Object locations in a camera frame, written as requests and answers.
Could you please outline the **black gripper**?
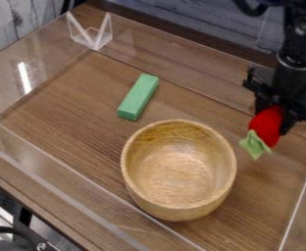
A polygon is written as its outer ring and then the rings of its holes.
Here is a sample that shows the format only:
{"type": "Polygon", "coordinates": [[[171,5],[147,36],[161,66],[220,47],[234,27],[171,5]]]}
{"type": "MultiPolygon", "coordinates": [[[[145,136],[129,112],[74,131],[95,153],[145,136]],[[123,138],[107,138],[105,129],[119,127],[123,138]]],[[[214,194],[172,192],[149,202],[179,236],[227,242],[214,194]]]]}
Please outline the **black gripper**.
{"type": "Polygon", "coordinates": [[[278,54],[274,69],[251,65],[242,85],[254,93],[255,114],[271,105],[282,108],[281,135],[306,122],[306,58],[278,54]]]}

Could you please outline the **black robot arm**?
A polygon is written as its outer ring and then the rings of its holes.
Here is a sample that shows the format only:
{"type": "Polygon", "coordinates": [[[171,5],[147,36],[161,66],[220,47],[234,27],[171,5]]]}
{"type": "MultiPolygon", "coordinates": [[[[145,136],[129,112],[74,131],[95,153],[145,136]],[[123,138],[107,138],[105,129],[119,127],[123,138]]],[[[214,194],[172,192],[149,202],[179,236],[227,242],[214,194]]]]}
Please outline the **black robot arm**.
{"type": "Polygon", "coordinates": [[[243,86],[255,95],[255,114],[271,105],[282,108],[278,133],[287,134],[298,122],[306,122],[306,0],[232,0],[240,12],[259,17],[270,7],[283,8],[283,40],[275,53],[275,67],[251,66],[243,86]]]}

